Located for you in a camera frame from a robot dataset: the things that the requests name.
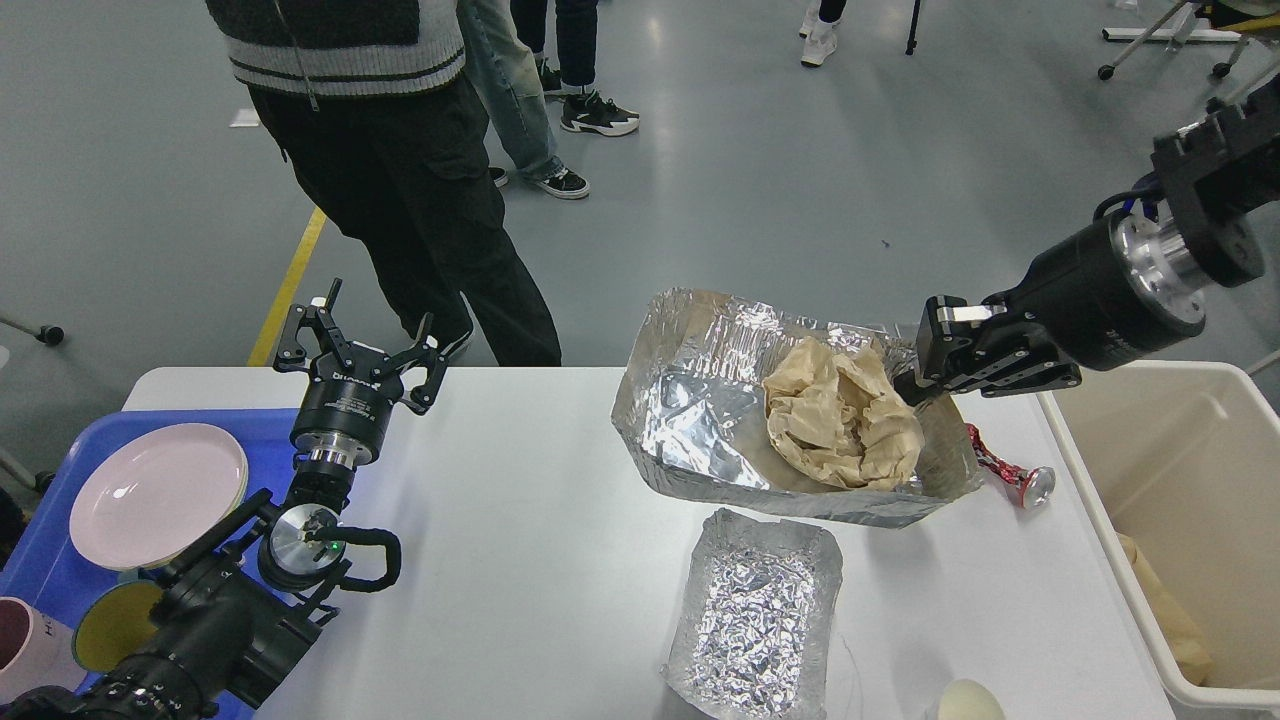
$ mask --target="sneaker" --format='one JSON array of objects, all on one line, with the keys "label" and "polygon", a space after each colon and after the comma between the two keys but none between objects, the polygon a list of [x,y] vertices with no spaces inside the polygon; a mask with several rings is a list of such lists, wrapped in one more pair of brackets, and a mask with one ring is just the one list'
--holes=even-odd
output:
[{"label": "sneaker", "polygon": [[822,6],[822,0],[813,0],[809,6],[804,10],[804,20],[800,23],[800,37],[809,37],[809,32],[813,31],[813,23],[818,22],[818,8]]},{"label": "sneaker", "polygon": [[840,23],[824,23],[822,20],[813,23],[813,31],[809,32],[809,37],[804,38],[804,53],[800,54],[801,65],[806,68],[820,67],[836,51],[837,24]]},{"label": "sneaker", "polygon": [[564,97],[561,127],[570,132],[594,132],[618,137],[640,127],[640,114],[618,108],[613,100],[605,100],[593,90],[590,95]]},{"label": "sneaker", "polygon": [[543,95],[562,97],[568,95],[564,85],[559,79],[559,70],[553,70],[547,65],[547,60],[538,60],[538,79],[543,83]]},{"label": "sneaker", "polygon": [[449,342],[442,342],[438,352],[449,359],[452,364],[454,359],[461,357],[462,352],[471,346],[471,340],[475,337],[475,329],[467,331],[465,334],[451,340]]},{"label": "sneaker", "polygon": [[543,188],[547,195],[561,200],[579,200],[591,192],[591,183],[568,168],[561,168],[558,173],[534,184]]}]

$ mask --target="crumpled foil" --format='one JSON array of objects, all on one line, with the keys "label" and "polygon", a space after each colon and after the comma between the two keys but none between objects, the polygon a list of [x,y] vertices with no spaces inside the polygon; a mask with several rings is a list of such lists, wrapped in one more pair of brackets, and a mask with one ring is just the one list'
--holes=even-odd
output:
[{"label": "crumpled foil", "polygon": [[842,568],[822,528],[716,511],[694,547],[667,684],[721,720],[826,717]]},{"label": "crumpled foil", "polygon": [[948,397],[918,410],[924,448],[893,492],[842,491],[787,464],[769,442],[760,383],[804,337],[846,352],[878,341],[891,377],[915,360],[914,327],[822,323],[701,290],[654,297],[612,413],[645,483],[684,500],[879,528],[910,525],[982,484]]}]

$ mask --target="pink plate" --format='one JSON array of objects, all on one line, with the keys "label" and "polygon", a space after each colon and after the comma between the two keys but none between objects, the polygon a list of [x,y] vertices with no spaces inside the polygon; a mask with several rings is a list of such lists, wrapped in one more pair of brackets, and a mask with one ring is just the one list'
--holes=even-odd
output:
[{"label": "pink plate", "polygon": [[168,562],[244,497],[248,460],[227,430],[187,423],[111,454],[72,506],[72,543],[109,570]]}]

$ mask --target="sweater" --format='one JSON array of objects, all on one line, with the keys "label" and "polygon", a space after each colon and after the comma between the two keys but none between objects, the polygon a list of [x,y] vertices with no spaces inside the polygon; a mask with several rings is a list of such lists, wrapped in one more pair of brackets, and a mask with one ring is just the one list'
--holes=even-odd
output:
[{"label": "sweater", "polygon": [[248,86],[315,97],[424,92],[462,70],[457,0],[206,0]]}]

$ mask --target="yellow floor line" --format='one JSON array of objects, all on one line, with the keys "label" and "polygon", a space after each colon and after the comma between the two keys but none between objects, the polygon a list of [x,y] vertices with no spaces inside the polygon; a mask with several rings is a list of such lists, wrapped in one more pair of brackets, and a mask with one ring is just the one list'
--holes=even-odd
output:
[{"label": "yellow floor line", "polygon": [[293,251],[293,260],[289,261],[289,269],[284,272],[284,279],[280,282],[280,290],[275,292],[271,309],[266,313],[262,331],[257,333],[257,342],[253,343],[253,351],[248,354],[247,365],[270,364],[271,350],[275,348],[275,341],[280,337],[280,328],[284,327],[284,315],[293,305],[293,296],[298,292],[298,286],[302,283],[302,274],[307,270],[307,263],[311,261],[311,251],[316,247],[316,240],[320,238],[324,222],[324,213],[319,208],[311,211],[311,219],[307,220],[307,229],[302,231],[302,240],[298,241],[298,249]]}]

